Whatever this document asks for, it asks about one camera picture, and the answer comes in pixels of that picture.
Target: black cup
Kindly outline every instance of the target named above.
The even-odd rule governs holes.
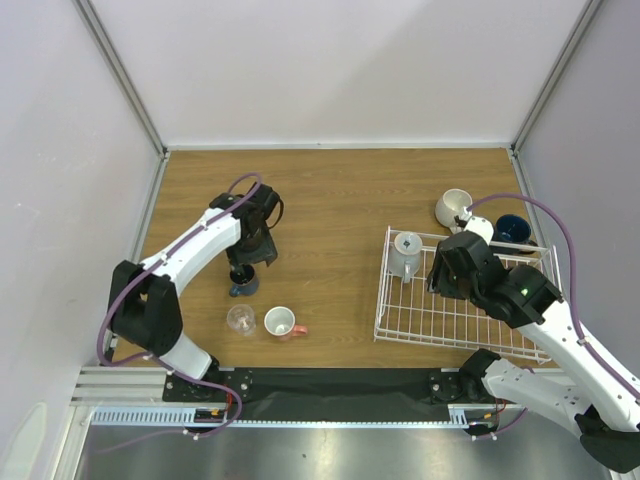
[[[531,226],[522,217],[518,215],[508,214],[501,216],[496,222],[493,232],[494,242],[513,243],[518,245],[532,245],[537,247],[538,244],[531,240]],[[515,250],[507,247],[492,246],[493,253],[520,253],[529,255],[533,253],[531,250]]]

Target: wire dish rack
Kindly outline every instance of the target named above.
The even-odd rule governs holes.
[[[389,248],[399,230],[387,228],[380,269],[380,287],[374,340],[415,343],[477,350],[488,348],[496,353],[516,358],[535,360],[539,364],[551,357],[518,331],[504,322],[488,317],[483,310],[466,300],[442,298],[427,291],[427,275],[431,271],[438,242],[442,235],[418,233],[422,239],[422,266],[409,283],[393,276],[387,261]],[[527,264],[541,270],[558,288],[558,258],[555,247],[492,242],[491,245],[513,250],[513,254],[498,255],[507,267]],[[531,252],[522,255],[520,251]]]

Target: white mug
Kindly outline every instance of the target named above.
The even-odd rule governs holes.
[[[389,247],[387,268],[392,275],[409,283],[420,270],[422,263],[422,239],[413,232],[400,232]]]
[[[264,328],[278,340],[289,340],[309,333],[309,329],[296,325],[296,316],[287,307],[273,307],[264,316]]]
[[[458,233],[462,229],[456,225],[455,217],[462,217],[465,213],[465,208],[472,203],[473,200],[468,192],[459,188],[447,190],[436,204],[436,219],[443,227],[447,227],[453,233]]]

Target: blue mug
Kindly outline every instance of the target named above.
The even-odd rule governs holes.
[[[242,265],[238,271],[232,271],[229,274],[229,278],[233,284],[229,290],[231,297],[239,295],[251,296],[258,291],[260,286],[258,275],[256,275],[256,271],[251,265]]]
[[[531,240],[531,226],[522,217],[518,215],[508,214],[501,216],[496,222],[493,232],[494,242],[514,243],[518,245],[532,245],[537,247],[538,244]],[[531,250],[515,250],[506,247],[491,247],[494,253],[520,253],[531,254]]]

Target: wooden table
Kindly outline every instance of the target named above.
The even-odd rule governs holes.
[[[257,267],[259,291],[231,298],[225,255],[214,259],[180,298],[184,328],[224,366],[456,367],[471,354],[452,348],[373,341],[380,259],[388,225],[446,234],[434,217],[449,188],[474,199],[518,192],[507,153],[474,150],[286,150],[173,153],[145,244],[157,252],[190,227],[239,175],[259,171],[286,204],[273,230],[279,258]],[[241,184],[244,193],[251,183]],[[476,213],[496,220],[524,215],[498,200]],[[253,307],[257,332],[242,337],[227,326],[229,308]],[[285,305],[309,335],[279,342],[263,326],[265,313]],[[135,351],[121,341],[116,358]]]

